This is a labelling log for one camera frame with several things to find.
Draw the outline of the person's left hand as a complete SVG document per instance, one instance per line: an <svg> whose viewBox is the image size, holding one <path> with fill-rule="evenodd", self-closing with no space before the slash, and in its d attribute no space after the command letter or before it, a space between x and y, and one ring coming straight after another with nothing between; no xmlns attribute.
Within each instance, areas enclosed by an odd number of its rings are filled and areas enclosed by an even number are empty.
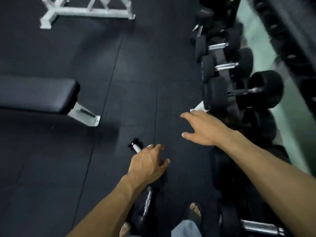
<svg viewBox="0 0 316 237"><path fill-rule="evenodd" d="M145 187L158 180L162 174L159 172L160 153L164 146L157 144L149 145L132 157L127 179L134 188Z"/></svg>

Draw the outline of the person's right hand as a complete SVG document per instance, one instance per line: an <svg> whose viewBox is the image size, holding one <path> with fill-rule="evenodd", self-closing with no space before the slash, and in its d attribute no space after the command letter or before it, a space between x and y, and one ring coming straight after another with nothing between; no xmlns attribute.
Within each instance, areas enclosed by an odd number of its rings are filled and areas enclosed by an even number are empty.
<svg viewBox="0 0 316 237"><path fill-rule="evenodd" d="M219 119L205 112L197 114L185 112L180 117L187 120L198 135L198 141L192 141L197 144L222 148L240 135L239 132L228 128Z"/></svg>

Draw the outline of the small chrome handle dumbbell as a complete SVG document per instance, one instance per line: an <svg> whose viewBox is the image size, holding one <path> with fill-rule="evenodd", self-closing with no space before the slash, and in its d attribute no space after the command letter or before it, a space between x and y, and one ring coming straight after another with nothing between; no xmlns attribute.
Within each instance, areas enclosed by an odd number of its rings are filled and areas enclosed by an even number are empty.
<svg viewBox="0 0 316 237"><path fill-rule="evenodd" d="M143 149L143 143L136 137L128 144L128 148L135 153L139 153Z"/></svg>

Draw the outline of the person's left forearm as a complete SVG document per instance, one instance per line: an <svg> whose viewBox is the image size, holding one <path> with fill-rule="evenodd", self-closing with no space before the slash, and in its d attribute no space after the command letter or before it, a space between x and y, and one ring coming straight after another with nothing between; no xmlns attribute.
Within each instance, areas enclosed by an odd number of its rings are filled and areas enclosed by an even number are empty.
<svg viewBox="0 0 316 237"><path fill-rule="evenodd" d="M124 175L66 237L118 237L136 198L149 183L149 175L135 171Z"/></svg>

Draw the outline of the person's right forearm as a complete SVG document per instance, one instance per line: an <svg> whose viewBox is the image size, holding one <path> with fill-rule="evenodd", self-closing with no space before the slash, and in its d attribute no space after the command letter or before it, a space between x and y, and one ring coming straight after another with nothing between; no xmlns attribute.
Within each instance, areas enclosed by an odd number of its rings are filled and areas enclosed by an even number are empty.
<svg viewBox="0 0 316 237"><path fill-rule="evenodd" d="M216 131L213 144L247 175L296 237L316 237L316 178L254 145L238 131Z"/></svg>

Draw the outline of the white paper label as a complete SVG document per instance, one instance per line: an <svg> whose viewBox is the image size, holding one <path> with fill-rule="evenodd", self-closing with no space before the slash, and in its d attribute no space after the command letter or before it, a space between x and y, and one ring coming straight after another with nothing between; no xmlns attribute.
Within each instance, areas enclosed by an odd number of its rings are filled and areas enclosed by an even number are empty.
<svg viewBox="0 0 316 237"><path fill-rule="evenodd" d="M190 109L189 113L197 114L198 112L209 113L209 110L205 108L204 101L201 101L195 108Z"/></svg>

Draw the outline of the black hex dumbbell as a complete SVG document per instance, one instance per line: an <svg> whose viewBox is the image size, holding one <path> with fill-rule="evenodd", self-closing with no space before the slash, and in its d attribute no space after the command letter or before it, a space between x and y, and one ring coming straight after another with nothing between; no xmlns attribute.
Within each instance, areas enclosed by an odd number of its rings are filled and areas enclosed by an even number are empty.
<svg viewBox="0 0 316 237"><path fill-rule="evenodd" d="M134 205L132 223L134 232L141 237L154 235L156 226L155 208L156 198L161 188L161 180L148 184L140 193Z"/></svg>

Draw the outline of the row of black rack dumbbells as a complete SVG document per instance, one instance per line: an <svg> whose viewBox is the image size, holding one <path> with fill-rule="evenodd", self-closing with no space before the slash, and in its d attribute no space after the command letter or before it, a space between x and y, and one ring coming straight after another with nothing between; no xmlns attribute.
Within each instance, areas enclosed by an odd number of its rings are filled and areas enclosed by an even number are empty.
<svg viewBox="0 0 316 237"><path fill-rule="evenodd" d="M221 118L253 143L291 163L282 145L273 144L277 126L270 108L281 101L283 81L272 70L252 74L254 56L241 48L243 24L219 19L212 9L196 13L192 30L195 56L201 64L203 101L209 114ZM221 237L291 237L253 184L224 151L211 155Z"/></svg>

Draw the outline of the black sandal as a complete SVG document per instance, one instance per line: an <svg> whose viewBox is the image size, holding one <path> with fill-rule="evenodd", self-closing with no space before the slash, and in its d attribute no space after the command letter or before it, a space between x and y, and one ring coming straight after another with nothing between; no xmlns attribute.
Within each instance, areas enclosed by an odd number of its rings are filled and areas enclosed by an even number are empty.
<svg viewBox="0 0 316 237"><path fill-rule="evenodd" d="M203 219L202 208L198 203L192 202L185 209L183 220L190 220L195 223L198 229L201 228Z"/></svg>

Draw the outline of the blue jeans leg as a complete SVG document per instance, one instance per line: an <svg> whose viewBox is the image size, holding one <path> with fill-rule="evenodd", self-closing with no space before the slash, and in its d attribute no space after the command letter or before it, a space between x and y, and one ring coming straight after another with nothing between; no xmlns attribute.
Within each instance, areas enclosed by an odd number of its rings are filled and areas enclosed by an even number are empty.
<svg viewBox="0 0 316 237"><path fill-rule="evenodd" d="M195 222L183 220L171 231L171 237L202 237L202 235Z"/></svg>

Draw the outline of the black padded weight bench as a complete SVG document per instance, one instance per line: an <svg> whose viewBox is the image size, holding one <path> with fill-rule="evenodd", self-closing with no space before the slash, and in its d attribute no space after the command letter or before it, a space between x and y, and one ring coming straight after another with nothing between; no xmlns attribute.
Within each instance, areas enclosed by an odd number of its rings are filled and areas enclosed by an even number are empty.
<svg viewBox="0 0 316 237"><path fill-rule="evenodd" d="M74 79L0 75L0 108L67 115L97 127L101 116L78 103L80 89Z"/></svg>

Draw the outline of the black metal storage rack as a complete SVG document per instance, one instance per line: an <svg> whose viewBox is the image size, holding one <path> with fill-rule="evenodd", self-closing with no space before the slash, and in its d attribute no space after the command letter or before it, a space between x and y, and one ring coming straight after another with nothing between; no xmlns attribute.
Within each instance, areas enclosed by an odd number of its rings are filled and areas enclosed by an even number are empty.
<svg viewBox="0 0 316 237"><path fill-rule="evenodd" d="M263 24L316 120L316 0L245 2Z"/></svg>

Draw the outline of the white metal bench frame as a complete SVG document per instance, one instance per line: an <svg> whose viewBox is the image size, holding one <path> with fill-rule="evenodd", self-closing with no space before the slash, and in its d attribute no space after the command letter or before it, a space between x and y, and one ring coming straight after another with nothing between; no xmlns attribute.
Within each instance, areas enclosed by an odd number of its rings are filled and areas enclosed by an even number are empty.
<svg viewBox="0 0 316 237"><path fill-rule="evenodd" d="M131 0L120 0L125 9L111 9L111 0L90 0L87 7L68 7L69 0L42 0L47 12L40 18L41 29L51 29L58 16L77 16L89 18L135 19Z"/></svg>

